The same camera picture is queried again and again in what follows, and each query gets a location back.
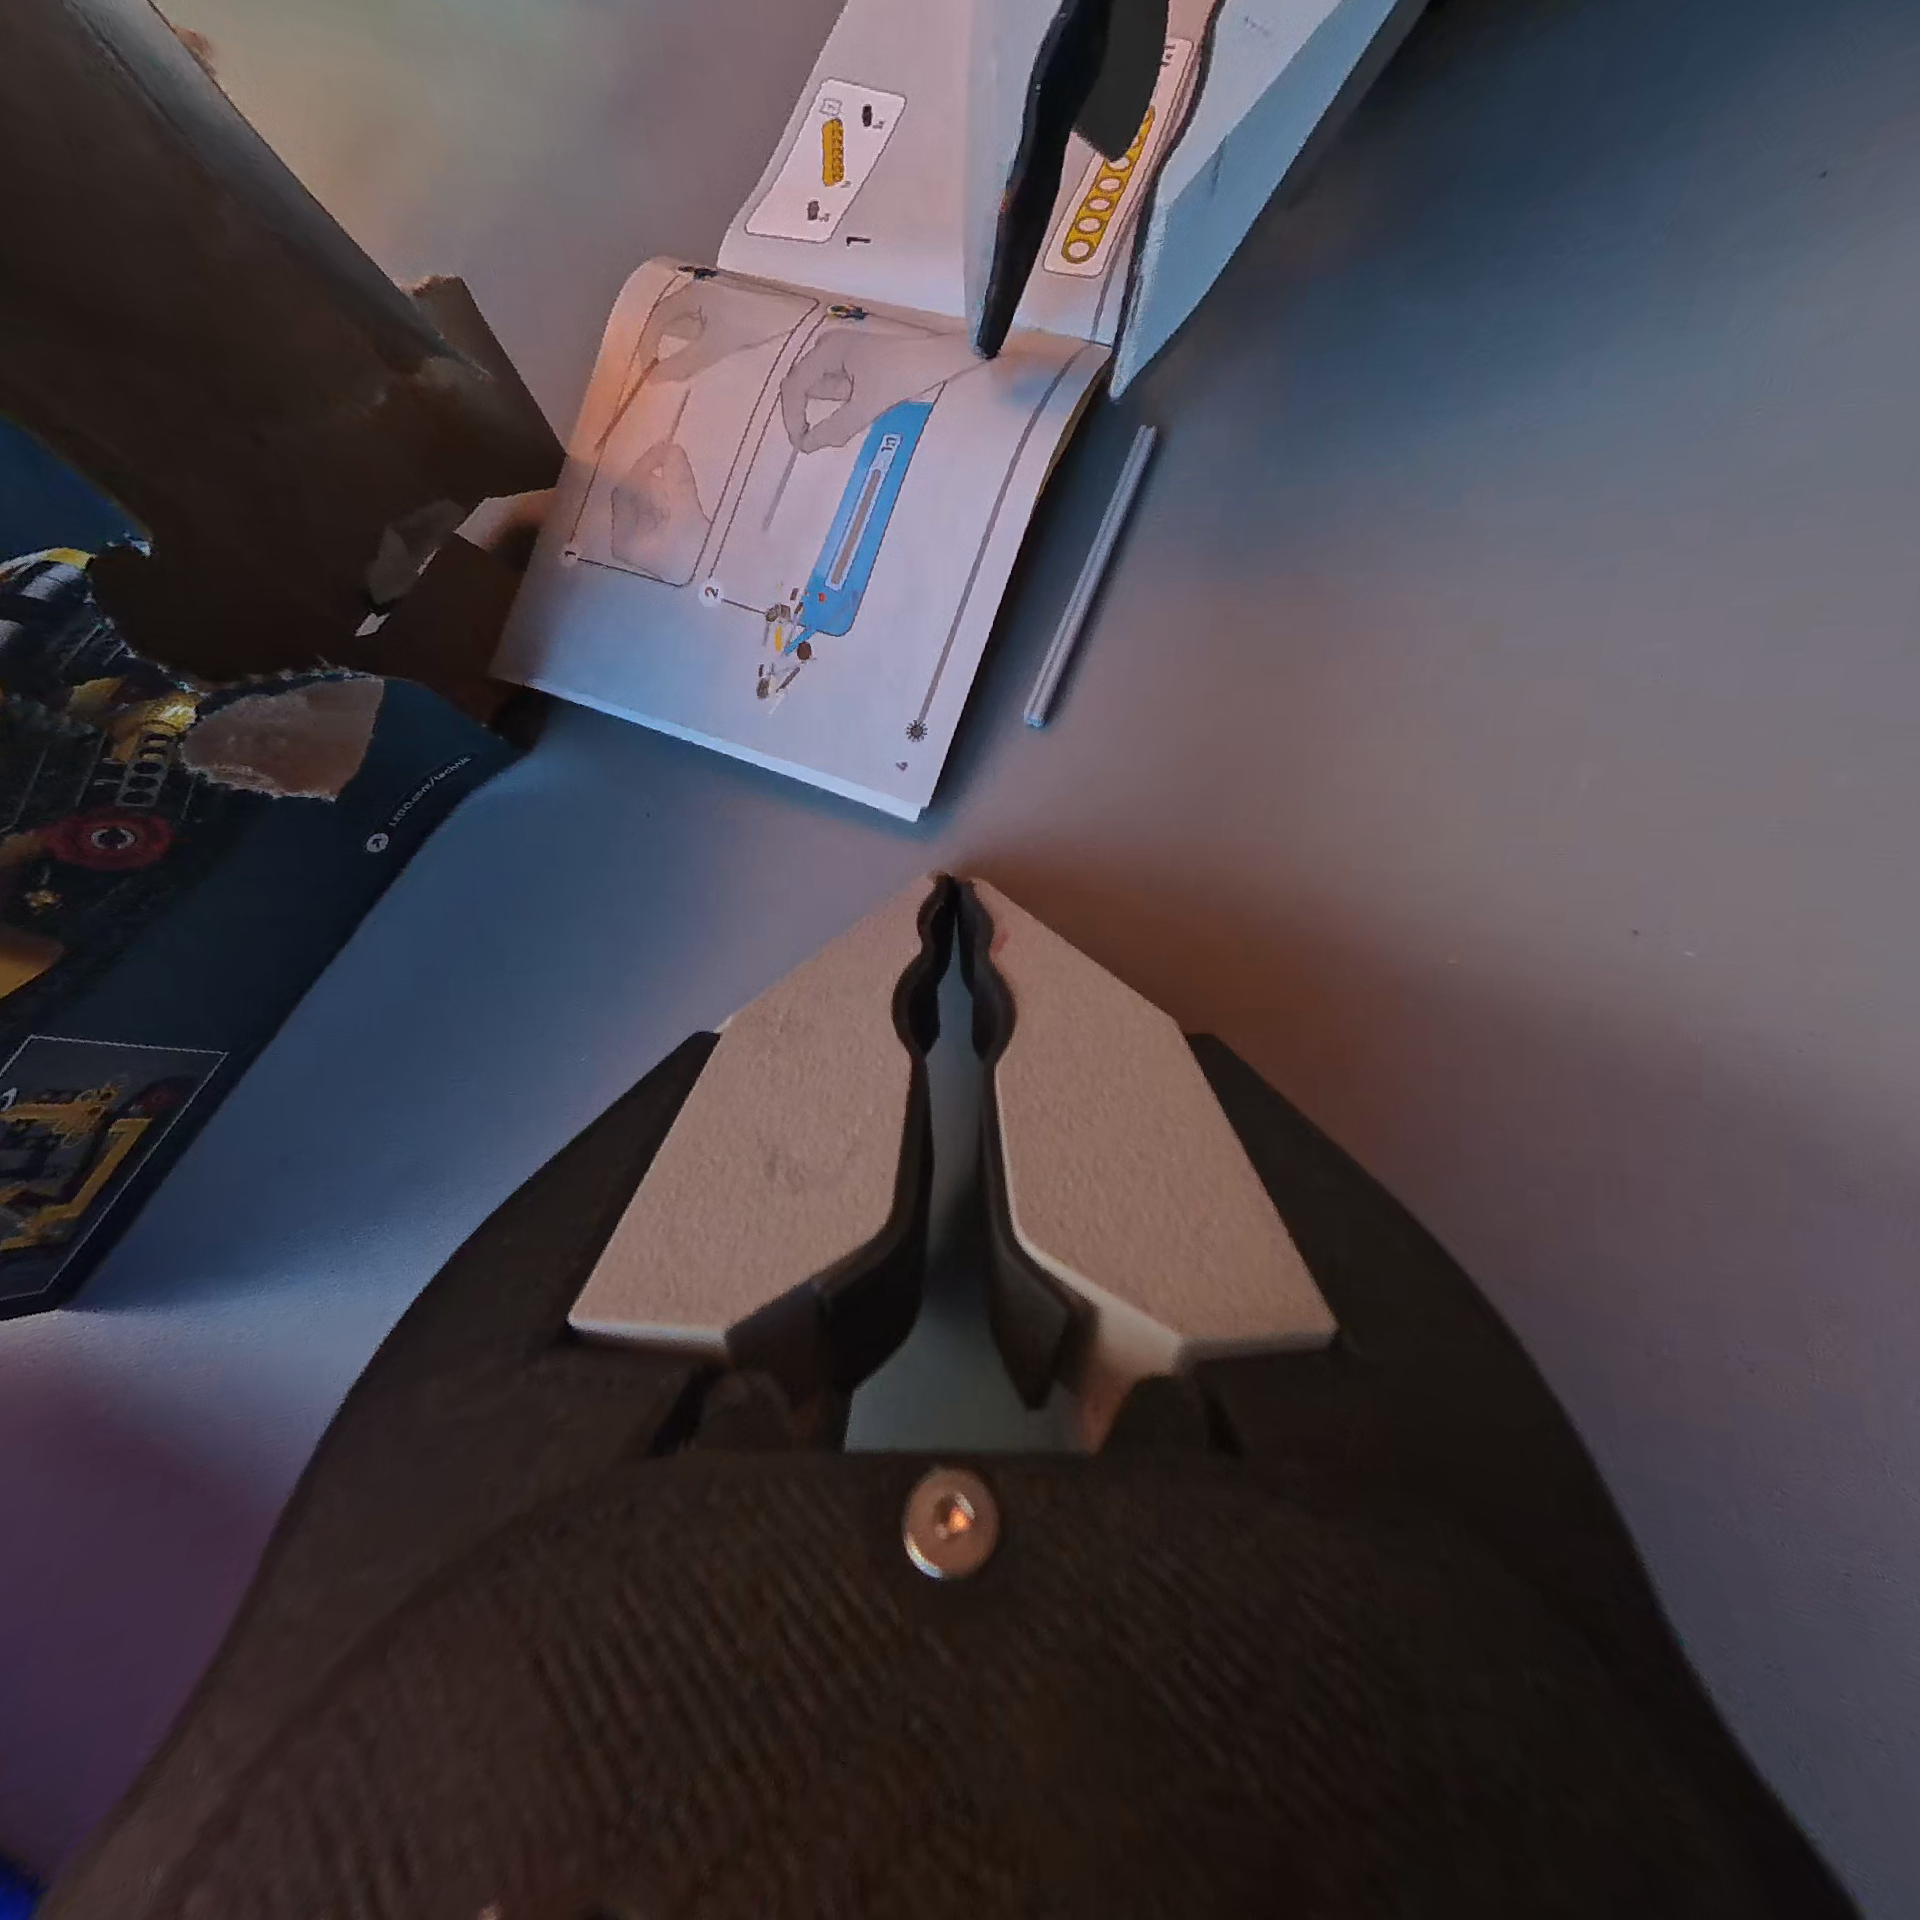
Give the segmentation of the lego instruction booklet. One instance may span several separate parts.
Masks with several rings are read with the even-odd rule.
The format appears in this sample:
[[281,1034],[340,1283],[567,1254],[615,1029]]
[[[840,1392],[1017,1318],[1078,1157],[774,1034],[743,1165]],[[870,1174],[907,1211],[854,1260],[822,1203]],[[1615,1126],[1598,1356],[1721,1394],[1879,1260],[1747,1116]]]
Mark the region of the lego instruction booklet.
[[[1179,131],[1217,4],[1179,10]],[[1104,346],[982,357],[929,141],[962,4],[846,4],[714,264],[626,280],[496,674],[914,820]]]

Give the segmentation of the grey lego axle rod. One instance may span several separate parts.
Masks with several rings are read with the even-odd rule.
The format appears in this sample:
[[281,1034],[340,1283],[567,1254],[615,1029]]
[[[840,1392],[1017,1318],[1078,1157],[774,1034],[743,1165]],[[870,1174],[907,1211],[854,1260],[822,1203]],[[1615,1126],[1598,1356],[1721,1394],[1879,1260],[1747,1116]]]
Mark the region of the grey lego axle rod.
[[1094,541],[1072,584],[1060,620],[1047,643],[1040,673],[1027,696],[1022,721],[1028,729],[1042,731],[1049,725],[1080,643],[1098,605],[1098,597],[1102,594],[1113,558],[1137,512],[1137,501],[1143,491],[1160,443],[1160,427],[1154,422],[1142,422],[1119,469],[1112,498],[1098,521]]

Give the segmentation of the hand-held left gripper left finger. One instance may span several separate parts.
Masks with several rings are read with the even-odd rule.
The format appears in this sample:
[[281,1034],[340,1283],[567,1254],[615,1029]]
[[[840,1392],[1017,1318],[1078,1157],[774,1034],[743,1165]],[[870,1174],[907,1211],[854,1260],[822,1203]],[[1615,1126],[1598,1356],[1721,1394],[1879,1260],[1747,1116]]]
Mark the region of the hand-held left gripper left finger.
[[848,1396],[922,1309],[953,881],[916,878],[711,1037],[574,1334]]

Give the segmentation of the blue toy set box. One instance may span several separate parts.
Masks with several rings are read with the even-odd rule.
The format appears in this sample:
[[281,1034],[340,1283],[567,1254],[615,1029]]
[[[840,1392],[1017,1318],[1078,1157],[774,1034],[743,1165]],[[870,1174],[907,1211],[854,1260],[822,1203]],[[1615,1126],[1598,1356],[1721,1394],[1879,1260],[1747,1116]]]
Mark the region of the blue toy set box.
[[512,749],[561,442],[159,4],[6,4],[3,1314],[67,1308]]

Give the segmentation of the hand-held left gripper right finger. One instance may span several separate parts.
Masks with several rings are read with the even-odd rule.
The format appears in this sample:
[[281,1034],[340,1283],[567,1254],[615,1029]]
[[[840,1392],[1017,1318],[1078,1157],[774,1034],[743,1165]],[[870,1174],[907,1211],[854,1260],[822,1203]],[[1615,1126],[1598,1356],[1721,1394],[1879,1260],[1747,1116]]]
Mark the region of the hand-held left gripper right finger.
[[1063,1396],[1095,1453],[1143,1384],[1332,1346],[1335,1312],[1176,1017],[986,881],[956,906],[990,1318],[1019,1398]]

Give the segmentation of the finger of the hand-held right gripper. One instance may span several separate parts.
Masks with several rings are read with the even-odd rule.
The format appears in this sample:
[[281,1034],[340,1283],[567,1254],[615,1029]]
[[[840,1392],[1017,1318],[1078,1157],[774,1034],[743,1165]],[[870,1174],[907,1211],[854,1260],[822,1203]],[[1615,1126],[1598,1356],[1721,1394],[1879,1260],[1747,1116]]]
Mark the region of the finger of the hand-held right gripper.
[[1179,138],[1179,10],[962,4],[952,125],[929,141],[940,308],[993,357],[1019,329],[1121,353]]
[[1143,208],[1112,394],[1122,396],[1188,323],[1266,203],[1376,85],[1427,3],[1230,3]]

